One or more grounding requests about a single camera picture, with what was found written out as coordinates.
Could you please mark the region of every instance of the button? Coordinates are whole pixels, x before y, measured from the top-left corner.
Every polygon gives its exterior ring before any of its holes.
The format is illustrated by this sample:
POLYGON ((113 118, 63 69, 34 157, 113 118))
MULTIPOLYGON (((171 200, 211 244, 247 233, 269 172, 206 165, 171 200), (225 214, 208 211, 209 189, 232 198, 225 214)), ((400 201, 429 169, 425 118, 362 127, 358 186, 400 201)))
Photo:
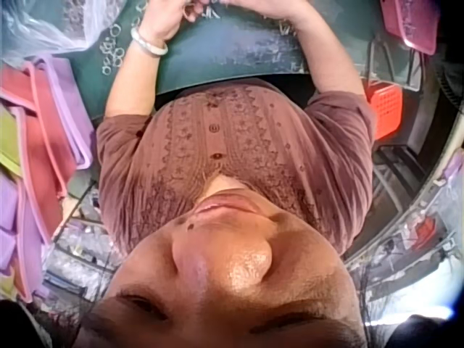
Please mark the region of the button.
POLYGON ((220 160, 223 157, 224 157, 224 155, 220 154, 220 153, 215 153, 215 154, 211 155, 211 158, 213 158, 214 160, 220 160))
POLYGON ((220 130, 220 127, 217 123, 213 123, 210 125, 210 132, 217 133, 220 130))

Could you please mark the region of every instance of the clear plastic bag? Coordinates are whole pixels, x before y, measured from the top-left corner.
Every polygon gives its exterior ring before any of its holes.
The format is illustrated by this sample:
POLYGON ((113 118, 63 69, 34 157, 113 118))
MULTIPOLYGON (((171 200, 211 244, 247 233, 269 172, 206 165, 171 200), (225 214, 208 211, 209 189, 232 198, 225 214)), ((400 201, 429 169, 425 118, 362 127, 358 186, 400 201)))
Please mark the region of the clear plastic bag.
POLYGON ((3 1, 2 59, 82 51, 123 9, 126 0, 3 1))

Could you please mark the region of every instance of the lips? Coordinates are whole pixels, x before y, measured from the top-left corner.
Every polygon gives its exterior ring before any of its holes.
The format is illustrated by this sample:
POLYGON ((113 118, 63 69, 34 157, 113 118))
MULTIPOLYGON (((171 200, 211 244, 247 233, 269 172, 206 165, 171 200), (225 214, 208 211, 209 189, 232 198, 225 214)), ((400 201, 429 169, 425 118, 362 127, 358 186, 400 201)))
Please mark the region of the lips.
POLYGON ((261 209, 251 199, 238 194, 216 194, 204 199, 194 210, 194 215, 211 212, 220 208, 240 210, 264 216, 261 209))

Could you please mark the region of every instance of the nose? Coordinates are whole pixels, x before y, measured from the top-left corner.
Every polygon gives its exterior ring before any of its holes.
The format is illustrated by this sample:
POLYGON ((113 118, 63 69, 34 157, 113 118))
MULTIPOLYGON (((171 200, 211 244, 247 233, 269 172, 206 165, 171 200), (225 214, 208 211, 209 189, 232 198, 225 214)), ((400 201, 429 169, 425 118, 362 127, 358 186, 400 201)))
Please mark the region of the nose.
POLYGON ((187 231, 173 241, 178 276, 197 294, 211 289, 240 294, 258 285, 269 271, 272 250, 264 237, 252 232, 187 231))

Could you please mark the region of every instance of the bangle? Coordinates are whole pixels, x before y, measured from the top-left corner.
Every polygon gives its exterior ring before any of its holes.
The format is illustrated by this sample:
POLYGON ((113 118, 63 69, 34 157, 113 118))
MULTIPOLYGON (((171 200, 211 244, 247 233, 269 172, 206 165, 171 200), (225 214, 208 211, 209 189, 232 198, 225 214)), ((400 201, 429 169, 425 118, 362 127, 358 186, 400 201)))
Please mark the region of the bangle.
POLYGON ((167 53, 167 45, 165 44, 165 47, 161 49, 160 47, 156 47, 151 45, 150 43, 146 42, 138 33, 137 28, 132 28, 130 31, 130 35, 132 36, 132 39, 139 44, 139 46, 144 49, 147 53, 152 55, 153 57, 161 57, 164 56, 167 53))

